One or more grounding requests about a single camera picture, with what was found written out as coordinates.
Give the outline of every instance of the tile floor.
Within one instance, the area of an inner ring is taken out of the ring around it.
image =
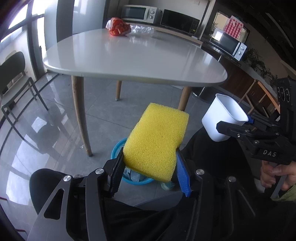
[[[40,89],[46,80],[36,82]],[[51,168],[67,174],[88,175],[110,158],[115,144],[127,137],[150,102],[178,107],[181,90],[172,86],[123,82],[121,100],[115,101],[116,81],[85,78],[85,108],[93,157],[83,149],[76,120],[71,77],[58,75],[41,91],[49,111],[39,100],[32,100],[20,115],[16,128],[4,122],[0,129],[0,200],[11,222],[29,233],[37,214],[29,192],[31,174],[40,168]],[[26,92],[13,109],[19,114],[31,99]],[[202,127],[201,118],[209,104],[191,96],[186,108],[190,114],[184,141]],[[159,182],[137,186],[121,182],[114,198],[130,205],[151,200],[168,192]]]

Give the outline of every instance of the metal bolt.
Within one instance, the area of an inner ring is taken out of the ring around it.
[[[230,181],[231,183],[235,183],[236,182],[236,178],[235,177],[233,177],[233,176],[230,176],[229,178],[228,178],[228,181]]]
[[[197,175],[204,175],[205,171],[203,169],[197,169],[196,171]]]
[[[70,181],[71,176],[70,175],[64,176],[63,180],[64,180],[64,182]]]
[[[96,170],[96,174],[102,174],[102,173],[104,173],[104,169],[103,168],[98,168]]]

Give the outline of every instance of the white container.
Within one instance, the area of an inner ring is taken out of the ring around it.
[[[216,94],[216,98],[202,118],[202,124],[209,137],[216,142],[225,141],[229,138],[229,136],[217,131],[216,126],[220,121],[242,126],[248,121],[248,116],[230,96]]]

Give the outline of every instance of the sponge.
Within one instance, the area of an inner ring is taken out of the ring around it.
[[[150,103],[130,133],[124,162],[130,169],[161,182],[169,182],[176,166],[189,114]]]

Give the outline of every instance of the red checkered cloth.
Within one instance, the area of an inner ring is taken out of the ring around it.
[[[231,37],[238,39],[243,26],[244,24],[241,21],[239,21],[236,17],[231,16],[228,23],[225,24],[223,31],[224,33],[229,34]]]

